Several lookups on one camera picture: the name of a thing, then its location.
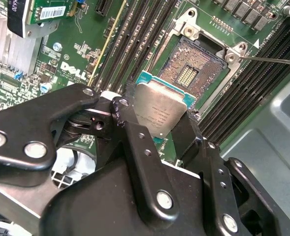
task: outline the green circuit board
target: green circuit board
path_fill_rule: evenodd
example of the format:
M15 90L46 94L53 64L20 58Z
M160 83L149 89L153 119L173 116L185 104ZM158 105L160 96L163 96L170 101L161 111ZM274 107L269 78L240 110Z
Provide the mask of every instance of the green circuit board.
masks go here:
M41 1L35 2L35 4L41 5ZM6 109L7 107L43 95L40 91L40 85L44 79L50 81L52 86L51 91L54 91L72 83L94 84L96 89L100 89L98 85L101 82L108 80L108 84L112 85L120 77L116 91L123 91L126 80L138 62L137 57L134 56L125 67L123 67L123 63L118 63L114 67L115 70L111 78L108 78L107 73L112 64L116 63L119 52L111 56L109 54L112 53L113 45L119 37L126 17L130 13L133 13L133 11L136 13L137 7L142 4L142 1L113 1L106 16L101 16L95 12L97 2L97 0L88 0L83 4L78 4L72 17L61 19L58 29L43 38L35 71L32 75L14 80L15 72L5 65L0 65L0 109ZM215 4L212 0L178 0L175 2L170 14L167 15L165 24L161 27L158 35L161 35L160 38L162 38L164 32L168 31L175 20L189 8L194 7L197 10L196 24L198 26L228 46L233 47L241 41L246 42L248 54L254 55L267 43L269 37L284 20L281 11L286 2L286 0L262 1L261 4L269 9L273 17L269 19L269 23L262 30L257 31L250 25L237 19L222 6ZM150 8L156 3L156 0L148 1L144 12L150 11ZM0 0L0 14L6 15L6 6L6 0ZM159 75L169 61L180 38L179 36L171 38L157 63L149 71L150 73ZM59 43L62 46L60 52L53 50L55 43ZM159 42L150 47L148 53L154 55L157 48L159 48ZM137 77L142 69L148 68L150 63L151 60L149 58L141 61L135 77ZM239 71L245 65L246 62L243 62ZM204 95L198 100L196 104L197 108L209 97L220 81L226 76L227 72L227 69L224 70L209 86ZM94 138L92 136L84 135L72 145L95 153ZM175 160L175 150L170 134L160 143L156 143L156 146L162 159L167 161Z

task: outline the black plastic bracket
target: black plastic bracket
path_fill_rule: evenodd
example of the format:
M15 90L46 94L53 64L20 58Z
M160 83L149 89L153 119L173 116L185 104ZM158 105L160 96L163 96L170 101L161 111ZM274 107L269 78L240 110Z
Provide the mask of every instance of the black plastic bracket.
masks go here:
M177 219L180 208L152 137L145 126L138 124L132 105L125 99L115 97L110 109L113 139L101 153L97 169L125 157L140 217L155 230L166 229ZM171 198L170 208L159 204L159 192Z
M0 134L5 138L0 147L0 182L25 187L42 184L55 162L56 142L66 120L93 107L98 99L87 86L74 84L0 111ZM32 142L45 147L43 157L26 155L25 147Z

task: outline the label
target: label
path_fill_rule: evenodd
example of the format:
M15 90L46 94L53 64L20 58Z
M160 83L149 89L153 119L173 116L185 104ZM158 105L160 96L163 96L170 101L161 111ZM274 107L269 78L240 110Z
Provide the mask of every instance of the label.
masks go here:
M64 16L66 6L44 7L42 8L40 20Z

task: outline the black memory slot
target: black memory slot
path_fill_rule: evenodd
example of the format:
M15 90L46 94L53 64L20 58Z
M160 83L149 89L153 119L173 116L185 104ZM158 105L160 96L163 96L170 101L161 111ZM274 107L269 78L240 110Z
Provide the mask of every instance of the black memory slot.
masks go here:
M285 37L284 39L285 39L284 45L288 45L290 43L290 37ZM270 52L268 52L268 54L272 55L273 58L280 58L283 51L284 48L277 48L276 50L271 50ZM235 103L231 102L231 100L235 100L238 102L242 101L246 96L246 94L248 94L248 92L252 88L257 86L262 75L266 73L268 71L269 66L272 65L272 63L265 62L259 62L255 64L257 64L256 68L252 70L251 73L247 74L247 76L242 81L240 81L239 79L236 80L238 87L234 89L233 93L230 93L230 96L227 99L229 102L226 102L224 104L224 108L221 107L221 111L223 111L223 109L225 109L225 111L233 110ZM215 118L212 118L212 121L209 122L208 124L209 126L208 131L210 131L210 133L207 132L205 135L208 136L212 135L212 133L214 133L216 130L215 126L221 125L221 123L225 118L226 118L225 112L218 112ZM220 120L220 123L218 124L216 122L213 122L214 119Z
M290 27L283 25L257 55L290 60ZM221 144L290 73L290 65L251 61L200 123L203 134Z
M159 25L159 27L156 27L154 29L154 33L151 34L150 38L147 40L147 43L145 45L146 50L143 50L141 52L141 54L139 55L139 57L136 60L136 63L132 69L132 71L130 72L130 74L128 75L128 80L134 80L136 75L139 72L139 69L141 68L142 64L145 62L150 49L152 48L153 44L155 43L155 41L158 39L159 36L159 32L162 31L166 21L168 20L169 16L171 15L172 9L174 8L175 4L177 3L177 0L171 0L168 1L166 3L165 6L165 11L160 15L158 21L157 21L157 25Z
M126 29L126 32L124 34L123 40L120 42L118 48L116 49L115 60L111 64L110 69L106 71L107 74L102 80L102 83L100 86L102 90L107 89L107 87L109 86L111 79L113 77L113 74L116 71L117 67L119 66L119 63L124 56L124 51L126 50L132 38L132 35L144 14L144 11L148 7L148 4L149 4L149 0L140 0L140 6L137 6L136 11L133 13L133 16L135 17L133 17L132 22L129 23L128 28Z
M258 57L265 57L267 54L271 53L276 48L276 44L279 43L277 38L279 38L280 35L282 35L282 33L285 32L287 32L287 29L285 29L285 27L281 27L275 33L275 37L273 37L270 40L269 44L259 52ZM207 122L200 123L201 130L206 129L211 130L211 128L208 128L208 126L213 125L213 120L216 119L218 115L223 113L223 110L226 109L227 105L229 105L227 101L230 101L236 95L236 92L239 89L241 89L242 86L244 86L249 79L252 78L252 75L256 73L258 68L260 68L262 65L263 62L260 61L252 61L248 63L247 67L244 69L244 71L241 73L238 79L233 81L233 84L228 89L228 91L220 98L217 104L208 112Z
M163 5L163 1L155 0L152 7L150 8L150 12L147 15L145 22L143 24L143 26L145 26L145 27L142 27L140 29L134 44L132 45L129 52L127 53L127 55L125 57L125 61L123 62L122 66L121 66L121 68L116 76L116 80L114 81L113 86L111 87L111 91L117 91L120 84L122 83L122 81L124 79L124 75L125 75L127 69L129 68L132 60L134 59L134 57L136 55L136 52L139 48L139 44L143 41L146 33L149 31L154 20L157 18L162 5Z

